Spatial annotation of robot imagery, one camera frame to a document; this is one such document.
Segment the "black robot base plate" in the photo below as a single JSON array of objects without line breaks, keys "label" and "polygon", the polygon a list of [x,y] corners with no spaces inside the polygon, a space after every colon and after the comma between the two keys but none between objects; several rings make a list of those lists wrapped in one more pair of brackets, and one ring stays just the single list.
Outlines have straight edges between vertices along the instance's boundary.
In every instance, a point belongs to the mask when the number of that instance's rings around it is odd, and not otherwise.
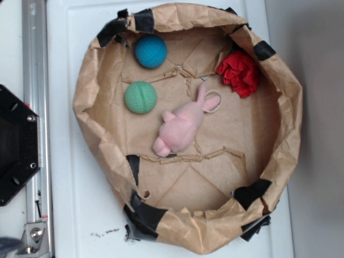
[{"label": "black robot base plate", "polygon": [[39,117],[1,85],[1,206],[39,170]]}]

